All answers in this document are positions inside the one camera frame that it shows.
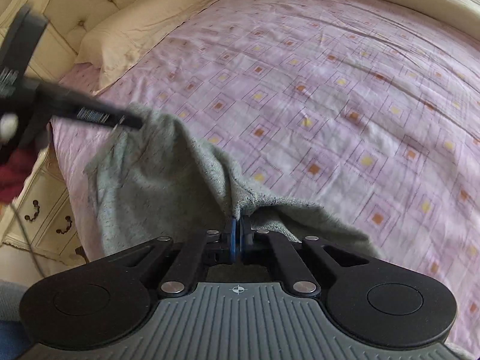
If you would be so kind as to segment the cream pillow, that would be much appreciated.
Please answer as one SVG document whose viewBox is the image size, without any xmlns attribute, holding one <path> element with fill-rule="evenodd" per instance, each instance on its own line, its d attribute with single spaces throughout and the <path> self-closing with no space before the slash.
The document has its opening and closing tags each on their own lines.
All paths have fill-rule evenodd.
<svg viewBox="0 0 480 360">
<path fill-rule="evenodd" d="M 169 33 L 219 0 L 137 0 L 82 39 L 77 63 L 99 70 L 97 94 L 120 79 Z"/>
</svg>

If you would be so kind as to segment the purple patterned bed sheet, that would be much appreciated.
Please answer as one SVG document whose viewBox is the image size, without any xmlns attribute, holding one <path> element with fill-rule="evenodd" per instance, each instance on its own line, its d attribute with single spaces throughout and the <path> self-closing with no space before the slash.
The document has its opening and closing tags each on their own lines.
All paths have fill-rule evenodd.
<svg viewBox="0 0 480 360">
<path fill-rule="evenodd" d="M 479 43 L 379 0 L 220 0 L 102 94 L 174 114 L 275 194 L 445 283 L 479 352 Z"/>
</svg>

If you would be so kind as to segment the grey heathered pants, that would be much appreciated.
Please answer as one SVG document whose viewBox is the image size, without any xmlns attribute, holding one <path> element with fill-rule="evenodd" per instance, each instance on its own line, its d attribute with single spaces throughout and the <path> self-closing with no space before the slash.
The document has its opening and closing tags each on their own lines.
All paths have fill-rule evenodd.
<svg viewBox="0 0 480 360">
<path fill-rule="evenodd" d="M 85 167 L 103 255 L 159 236 L 176 241 L 250 218 L 297 242 L 313 235 L 379 257 L 366 233 L 318 203 L 283 197 L 242 173 L 230 154 L 196 138 L 176 116 L 131 105 L 140 130 L 114 130 Z"/>
</svg>

